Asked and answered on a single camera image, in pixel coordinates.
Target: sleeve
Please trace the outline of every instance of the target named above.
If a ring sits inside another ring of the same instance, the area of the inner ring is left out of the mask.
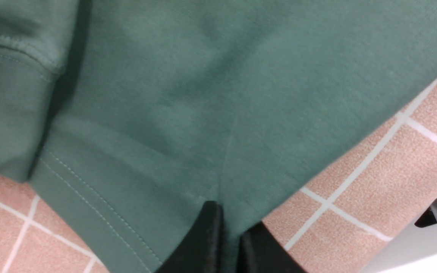
[[[0,174],[27,179],[78,0],[0,0]]]

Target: green sweatshirt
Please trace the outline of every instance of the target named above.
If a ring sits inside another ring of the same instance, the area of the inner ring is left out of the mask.
[[[0,0],[0,174],[113,273],[238,237],[437,77],[433,0]]]

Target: tile floor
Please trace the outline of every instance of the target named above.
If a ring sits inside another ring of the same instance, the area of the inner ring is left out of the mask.
[[[437,197],[437,84],[264,219],[310,273],[359,271]],[[0,272],[106,273],[28,185],[0,177]]]

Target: stitching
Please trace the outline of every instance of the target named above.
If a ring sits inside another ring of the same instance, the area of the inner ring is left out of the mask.
[[[16,41],[16,42],[19,42],[19,43],[22,43],[23,45],[26,45],[26,46],[28,46],[28,47],[31,47],[32,49],[34,49],[34,50],[36,50],[36,51],[38,51],[38,53],[40,53],[40,54],[42,54],[44,57],[45,57],[45,59],[47,59],[52,65],[54,65],[54,66],[57,66],[57,67],[60,67],[60,65],[58,65],[58,64],[56,64],[54,61],[52,61],[52,60],[50,60],[40,49],[38,49],[37,47],[35,47],[34,45],[31,45],[31,44],[29,44],[29,43],[27,43],[27,42],[25,42],[25,41],[23,41],[23,40],[21,40],[21,39],[17,39],[17,38],[13,38],[13,37],[11,37],[11,36],[6,36],[6,35],[1,35],[0,34],[0,38],[5,38],[5,39],[9,39],[9,40],[12,40],[12,41]]]
[[[106,220],[106,218],[95,208],[93,207],[86,199],[85,197],[83,197],[82,195],[80,195],[80,193],[73,188],[62,176],[60,176],[58,173],[56,173],[42,158],[39,158],[39,160],[54,174],[56,175],[60,180],[62,180],[63,182],[65,182],[65,184],[71,188],[79,197],[80,199],[82,199],[88,206],[90,206],[96,213],[97,215],[106,222],[106,224],[109,226],[109,228],[111,228],[111,230],[117,235],[117,237],[119,239],[121,239],[121,241],[124,242],[124,244],[132,251],[132,253],[136,256],[136,258],[139,260],[139,262],[142,264],[142,266],[144,266],[144,268],[146,269],[146,271],[148,273],[151,273],[151,271],[149,270],[149,268],[146,266],[146,264],[144,264],[143,260],[137,255],[136,251],[134,251],[134,249],[128,244],[128,242],[126,242],[126,240],[123,239],[123,237],[121,237],[121,235],[119,235],[119,233],[113,228],[113,226]]]
[[[43,76],[43,74],[41,74],[40,72],[38,72],[37,69],[35,69],[34,67],[31,67],[31,66],[29,66],[29,65],[27,65],[27,64],[25,64],[25,63],[22,63],[22,62],[20,62],[20,61],[17,60],[17,59],[13,59],[13,58],[11,58],[11,57],[7,57],[7,56],[4,56],[4,55],[0,55],[0,58],[11,60],[11,61],[13,61],[13,62],[16,62],[17,64],[20,64],[20,65],[22,65],[22,66],[24,66],[24,67],[27,67],[27,68],[29,68],[29,69],[31,69],[31,70],[34,70],[34,71],[36,71],[36,72],[38,73],[38,75],[40,76],[40,78],[42,78],[44,81],[46,81],[47,83],[52,82],[51,80],[45,78],[45,77]]]
[[[47,150],[47,152],[49,152],[49,154],[54,157],[61,165],[63,165],[66,169],[68,169],[68,171],[70,171],[78,180],[80,180],[84,185],[87,186],[87,188],[90,188],[90,190],[92,190],[92,192],[94,192],[94,194],[99,197],[100,200],[102,200],[110,209],[111,211],[120,219],[121,222],[123,222],[126,227],[128,229],[130,229],[139,239],[139,241],[141,241],[144,246],[149,250],[149,252],[158,260],[159,264],[161,265],[162,262],[161,260],[158,258],[158,256],[156,256],[156,254],[153,252],[153,250],[151,250],[151,248],[149,247],[149,245],[146,244],[146,242],[144,242],[144,240],[142,239],[142,237],[126,222],[125,219],[123,219],[122,216],[120,216],[113,207],[111,207],[111,205],[99,194],[96,192],[96,190],[94,190],[94,188],[92,188],[92,186],[90,186],[89,184],[87,184],[82,178],[80,178],[80,176],[78,176],[67,164],[65,164],[64,162],[62,162],[62,160],[60,160],[52,151],[50,151],[47,147],[43,147],[45,150]]]

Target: white grout line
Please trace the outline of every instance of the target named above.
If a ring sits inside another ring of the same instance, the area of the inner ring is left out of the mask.
[[[366,223],[363,223],[362,221],[359,221],[357,218],[346,213],[345,211],[341,210],[337,206],[330,204],[329,202],[327,202],[326,199],[324,199],[320,195],[317,195],[316,193],[312,192],[311,190],[309,190],[307,188],[302,188],[300,191],[302,193],[306,194],[307,196],[311,197],[313,200],[315,200],[321,204],[324,204],[328,209],[331,209],[333,212],[335,212],[339,216],[342,216],[343,218],[345,218],[345,220],[349,221],[350,223],[358,226],[359,228],[370,233],[371,235],[375,235],[380,240],[383,240],[385,242],[390,242],[392,240],[392,237],[384,235],[382,232],[376,230],[375,228],[372,228],[371,226],[367,225]]]
[[[411,118],[407,118],[406,124],[437,144],[437,135],[428,128],[422,126],[420,123]]]
[[[75,250],[78,250],[78,251],[82,252],[84,255],[86,255],[86,256],[88,256],[90,258],[96,258],[97,259],[97,256],[94,253],[92,253],[91,251],[88,251],[88,250],[84,249],[83,247],[81,247],[81,246],[79,246],[79,245],[77,245],[77,244],[67,240],[66,238],[62,237],[61,235],[53,233],[52,231],[50,231],[48,228],[46,228],[42,224],[35,222],[33,219],[29,219],[28,216],[26,216],[26,215],[22,214],[21,212],[13,209],[12,207],[7,206],[7,205],[3,204],[2,202],[0,202],[0,208],[4,209],[7,212],[13,213],[16,217],[18,217],[20,219],[23,219],[24,221],[28,221],[35,228],[39,228],[41,231],[43,231],[43,232],[45,232],[45,233],[47,233],[49,235],[54,236],[57,240],[61,241],[62,243],[68,245],[69,247],[71,247],[71,248],[73,248]]]
[[[83,270],[83,273],[90,273],[92,270],[92,267],[94,267],[94,264],[96,263],[96,258],[91,258],[85,269]]]
[[[1,202],[0,202],[0,208],[1,208],[1,209],[4,209],[4,210],[7,211],[7,212],[11,212],[11,213],[13,213],[15,216],[17,216],[17,217],[20,218],[20,219],[26,220],[26,218],[27,218],[26,215],[24,215],[23,213],[17,211],[16,209],[13,209],[13,208],[10,207],[10,206],[7,206],[7,205],[5,205],[5,204],[2,204]]]
[[[23,224],[23,227],[21,228],[21,231],[19,232],[18,238],[16,239],[16,242],[14,243],[13,249],[11,250],[11,253],[9,254],[8,260],[6,261],[6,264],[2,270],[2,273],[7,273],[11,264],[13,263],[13,260],[16,257],[16,254],[18,253],[19,247],[21,246],[21,243],[23,242],[26,231],[28,230],[28,228],[30,226],[30,221],[33,219],[33,216],[35,215],[36,206],[38,205],[39,200],[40,200],[40,197],[38,195],[36,195],[33,198],[33,201],[31,201],[31,207],[30,207],[30,212],[28,213],[28,218],[26,218],[26,220]]]
[[[79,246],[76,243],[73,243],[71,241],[69,241],[68,239],[66,239],[65,237],[55,234],[53,233],[51,230],[49,230],[48,228],[46,228],[45,226],[43,226],[40,223],[37,223],[35,221],[32,221],[31,224],[35,227],[35,228],[39,228],[41,231],[47,233],[48,235],[52,235],[53,237],[55,237],[57,240],[61,241],[62,243],[68,245],[69,247],[78,250],[80,252],[82,252],[83,254],[85,254],[86,256],[89,256],[91,258],[96,257],[95,254],[93,254],[92,252],[84,249],[83,247]]]
[[[317,221],[320,216],[328,209],[333,202],[349,187],[351,183],[369,166],[375,157],[382,151],[387,143],[394,137],[395,133],[407,121],[410,116],[419,107],[419,105],[427,98],[429,93],[437,84],[437,79],[433,81],[423,92],[421,92],[412,102],[402,115],[396,115],[396,122],[382,137],[382,139],[374,146],[371,152],[364,158],[364,160],[355,168],[355,170],[343,181],[343,183],[333,192],[333,194],[326,200],[325,203],[302,225],[302,227],[289,239],[284,246],[284,249],[289,250],[302,237],[302,235]]]

